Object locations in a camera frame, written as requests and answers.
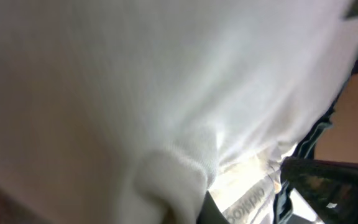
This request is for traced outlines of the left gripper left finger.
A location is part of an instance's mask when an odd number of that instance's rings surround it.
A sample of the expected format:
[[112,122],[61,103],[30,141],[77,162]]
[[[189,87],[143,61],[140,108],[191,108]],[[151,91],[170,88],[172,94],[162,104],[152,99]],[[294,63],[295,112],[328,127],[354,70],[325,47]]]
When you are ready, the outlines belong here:
[[167,208],[164,211],[161,224],[178,224],[177,211],[173,208]]

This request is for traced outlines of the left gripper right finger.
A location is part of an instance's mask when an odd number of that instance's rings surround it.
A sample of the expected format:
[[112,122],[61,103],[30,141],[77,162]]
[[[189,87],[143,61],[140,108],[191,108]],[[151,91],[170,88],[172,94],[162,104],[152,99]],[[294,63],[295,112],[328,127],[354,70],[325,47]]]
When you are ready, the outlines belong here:
[[196,224],[229,224],[207,191]]

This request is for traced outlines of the white t-shirt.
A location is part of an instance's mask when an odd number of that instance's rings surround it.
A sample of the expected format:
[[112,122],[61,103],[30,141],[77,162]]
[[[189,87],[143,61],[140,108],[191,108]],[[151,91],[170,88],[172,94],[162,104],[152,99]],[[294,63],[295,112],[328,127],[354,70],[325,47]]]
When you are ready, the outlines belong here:
[[53,223],[194,223],[357,54],[358,1],[0,1],[0,189]]

